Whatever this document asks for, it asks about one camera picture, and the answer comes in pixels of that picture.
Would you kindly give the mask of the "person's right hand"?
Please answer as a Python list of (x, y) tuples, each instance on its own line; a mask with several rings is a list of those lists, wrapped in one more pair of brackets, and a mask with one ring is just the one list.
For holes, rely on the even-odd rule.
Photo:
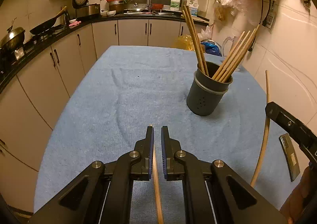
[(294, 188), (279, 210), (287, 223), (295, 223), (316, 191), (316, 172), (309, 166), (305, 169), (299, 184)]

